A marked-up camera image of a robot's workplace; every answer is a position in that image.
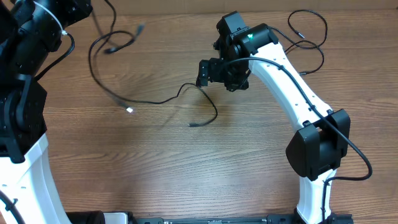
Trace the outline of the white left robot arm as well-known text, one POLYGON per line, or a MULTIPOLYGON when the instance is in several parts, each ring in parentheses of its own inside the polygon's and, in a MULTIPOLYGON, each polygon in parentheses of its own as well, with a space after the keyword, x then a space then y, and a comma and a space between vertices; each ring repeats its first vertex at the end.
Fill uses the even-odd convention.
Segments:
POLYGON ((43 63, 65 29, 92 12, 85 0, 14 1, 1 6, 1 214, 8 223, 104 223, 63 209, 49 166, 43 63))

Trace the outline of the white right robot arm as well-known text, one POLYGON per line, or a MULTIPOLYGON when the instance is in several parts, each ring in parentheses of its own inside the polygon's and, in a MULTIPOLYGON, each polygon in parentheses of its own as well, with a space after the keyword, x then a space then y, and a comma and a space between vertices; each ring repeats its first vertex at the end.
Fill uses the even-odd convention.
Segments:
POLYGON ((266 222, 352 223, 351 215, 330 209, 331 178, 348 149, 346 111, 333 111, 308 87, 267 24, 250 28, 234 11, 216 28, 220 36, 213 46, 220 56, 200 62, 196 86, 218 82, 228 91, 245 90, 248 77, 254 75, 268 87, 294 131, 285 153, 300 177, 299 201, 294 214, 269 215, 266 222))

